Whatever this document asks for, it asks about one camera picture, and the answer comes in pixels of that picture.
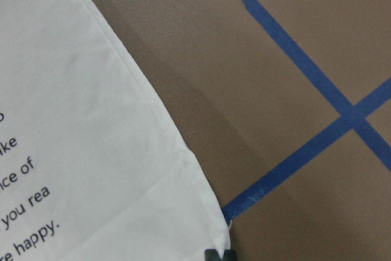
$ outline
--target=brown floor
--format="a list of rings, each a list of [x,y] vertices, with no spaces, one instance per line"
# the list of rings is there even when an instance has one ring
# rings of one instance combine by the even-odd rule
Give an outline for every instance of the brown floor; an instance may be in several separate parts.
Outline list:
[[[357,103],[391,76],[389,0],[260,0]],[[338,113],[241,0],[93,0],[220,204]],[[391,101],[368,120],[391,144]],[[233,223],[244,260],[391,260],[391,173],[350,131]]]

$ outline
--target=white cloth bag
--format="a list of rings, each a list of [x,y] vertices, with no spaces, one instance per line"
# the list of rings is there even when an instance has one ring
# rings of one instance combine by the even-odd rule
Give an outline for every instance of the white cloth bag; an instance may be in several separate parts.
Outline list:
[[[0,91],[0,258],[229,248],[195,156],[91,0],[0,0]]]

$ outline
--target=tape cross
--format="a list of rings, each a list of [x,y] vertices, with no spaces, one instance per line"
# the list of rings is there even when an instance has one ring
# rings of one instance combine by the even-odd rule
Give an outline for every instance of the tape cross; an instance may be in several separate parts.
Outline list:
[[[391,171],[391,147],[366,120],[367,116],[391,98],[391,79],[353,106],[257,0],[243,0],[243,3],[254,19],[341,116],[226,205],[223,213],[227,222],[253,206],[351,129]]]

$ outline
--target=blue painter's tape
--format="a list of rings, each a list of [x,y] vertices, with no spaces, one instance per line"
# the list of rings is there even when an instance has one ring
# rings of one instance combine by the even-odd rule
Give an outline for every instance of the blue painter's tape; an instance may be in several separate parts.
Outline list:
[[[254,19],[262,25],[300,71],[341,114],[341,118],[225,206],[223,212],[226,219],[229,221],[247,210],[352,128],[391,170],[391,147],[365,119],[369,113],[390,99],[391,79],[354,107],[257,0],[243,0],[243,3]]]
[[[311,58],[288,35],[280,24],[257,0],[243,0],[249,13],[262,25],[287,56],[296,64],[311,83],[323,94],[331,105],[339,112],[348,112],[352,104],[315,65]]]
[[[243,0],[243,2],[255,20],[391,170],[391,147],[388,143],[365,120],[365,117],[353,108],[350,101],[257,0]]]
[[[227,223],[277,188],[282,182],[328,148],[350,129],[351,127],[346,121],[339,118],[313,139],[309,140],[299,150],[257,180],[222,209]]]
[[[367,117],[389,99],[391,99],[391,78],[358,102],[355,107],[364,117]]]
[[[391,79],[388,79],[371,94],[358,102],[355,109],[360,110],[365,116],[369,116],[391,98],[390,90]],[[261,179],[257,180],[222,209],[227,223],[277,188],[301,167],[326,150],[336,140],[340,139],[350,129],[351,125],[343,117],[340,117],[309,140],[309,142],[304,144]]]

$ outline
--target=cardboard surface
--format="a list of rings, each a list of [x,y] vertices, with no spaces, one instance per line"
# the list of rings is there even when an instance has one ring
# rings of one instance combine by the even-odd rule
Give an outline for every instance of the cardboard surface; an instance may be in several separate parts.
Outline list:
[[[93,0],[223,206],[338,118],[241,0]],[[391,76],[388,0],[259,0],[357,103]],[[391,107],[368,121],[391,143]],[[391,172],[350,131],[233,223],[240,260],[390,260]]]

